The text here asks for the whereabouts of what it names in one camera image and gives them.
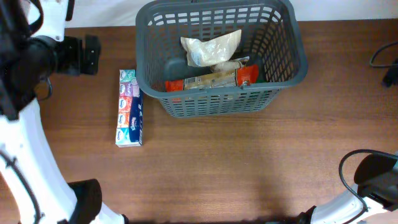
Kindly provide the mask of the orange pasta package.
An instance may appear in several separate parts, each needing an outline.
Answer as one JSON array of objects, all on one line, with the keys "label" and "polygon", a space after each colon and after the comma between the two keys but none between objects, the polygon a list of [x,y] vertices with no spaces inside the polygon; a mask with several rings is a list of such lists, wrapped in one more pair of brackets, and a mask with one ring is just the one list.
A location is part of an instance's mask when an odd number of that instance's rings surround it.
[{"label": "orange pasta package", "polygon": [[192,89],[224,88],[234,86],[248,86],[257,82],[259,67],[251,65],[225,72],[211,73],[182,80],[166,81],[167,92]]}]

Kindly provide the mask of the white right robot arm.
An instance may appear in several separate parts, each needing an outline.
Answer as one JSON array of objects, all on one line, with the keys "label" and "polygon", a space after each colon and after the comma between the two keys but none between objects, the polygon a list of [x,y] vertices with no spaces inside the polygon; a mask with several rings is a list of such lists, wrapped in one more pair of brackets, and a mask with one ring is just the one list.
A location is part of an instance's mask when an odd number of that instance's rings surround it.
[{"label": "white right robot arm", "polygon": [[[366,154],[348,185],[343,165],[355,154]],[[397,210],[397,155],[372,149],[357,149],[344,155],[338,166],[346,190],[333,200],[302,212],[295,223],[359,223],[364,219]]]}]

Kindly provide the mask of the Kleenex tissue multipack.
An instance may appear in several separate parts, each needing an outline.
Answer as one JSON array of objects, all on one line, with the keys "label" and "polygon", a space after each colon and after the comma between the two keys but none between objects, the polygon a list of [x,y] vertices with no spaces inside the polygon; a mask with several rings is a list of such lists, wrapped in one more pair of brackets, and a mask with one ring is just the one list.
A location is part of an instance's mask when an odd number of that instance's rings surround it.
[{"label": "Kleenex tissue multipack", "polygon": [[115,143],[118,147],[143,145],[143,92],[135,70],[119,71],[119,102]]}]

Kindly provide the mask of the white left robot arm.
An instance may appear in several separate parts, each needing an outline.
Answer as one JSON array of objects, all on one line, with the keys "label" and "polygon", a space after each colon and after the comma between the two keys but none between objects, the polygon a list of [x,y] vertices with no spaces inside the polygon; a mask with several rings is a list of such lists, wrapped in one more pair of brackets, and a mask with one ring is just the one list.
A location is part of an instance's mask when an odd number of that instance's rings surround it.
[{"label": "white left robot arm", "polygon": [[42,127],[35,89],[53,73],[95,75],[99,39],[65,35],[75,3],[1,2],[1,174],[21,223],[127,223],[97,180],[66,182]]}]

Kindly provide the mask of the green round cup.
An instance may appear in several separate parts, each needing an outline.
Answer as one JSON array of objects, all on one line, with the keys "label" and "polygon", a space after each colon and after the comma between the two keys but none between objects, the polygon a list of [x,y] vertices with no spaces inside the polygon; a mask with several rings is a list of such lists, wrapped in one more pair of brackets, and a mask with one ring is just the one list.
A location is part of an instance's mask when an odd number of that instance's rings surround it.
[{"label": "green round cup", "polygon": [[264,83],[265,79],[264,79],[264,75],[262,73],[259,74],[256,83]]}]

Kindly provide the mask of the beige snack bag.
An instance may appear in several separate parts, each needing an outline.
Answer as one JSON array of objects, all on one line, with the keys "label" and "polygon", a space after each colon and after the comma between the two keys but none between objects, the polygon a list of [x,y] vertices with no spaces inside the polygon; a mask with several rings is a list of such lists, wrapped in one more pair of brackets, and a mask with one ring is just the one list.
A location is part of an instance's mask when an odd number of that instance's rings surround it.
[{"label": "beige snack bag", "polygon": [[230,71],[230,70],[235,70],[235,69],[239,69],[239,68],[243,68],[246,66],[246,64],[248,63],[250,57],[242,57],[242,58],[236,58],[233,60],[229,60],[229,61],[225,61],[225,62],[221,62],[217,65],[212,65],[210,67],[210,70],[213,73],[218,73],[218,72],[225,72],[225,71]]},{"label": "beige snack bag", "polygon": [[206,42],[181,37],[181,45],[187,53],[187,65],[209,67],[228,61],[240,44],[241,34],[242,30],[239,29]]}]

